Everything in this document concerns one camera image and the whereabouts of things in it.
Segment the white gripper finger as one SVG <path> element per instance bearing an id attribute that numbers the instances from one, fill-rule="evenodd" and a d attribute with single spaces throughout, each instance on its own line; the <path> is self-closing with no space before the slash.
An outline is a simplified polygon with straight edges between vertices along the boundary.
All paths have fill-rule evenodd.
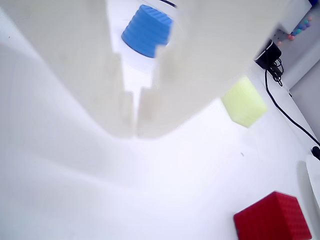
<path id="1" fill-rule="evenodd" d="M 104 0 L 3 0 L 1 8 L 88 115 L 130 138 L 133 94 L 125 91 Z"/>
<path id="2" fill-rule="evenodd" d="M 183 0 L 152 87 L 143 90 L 139 138 L 164 136 L 223 95 L 248 68 L 288 6 L 286 0 Z"/>

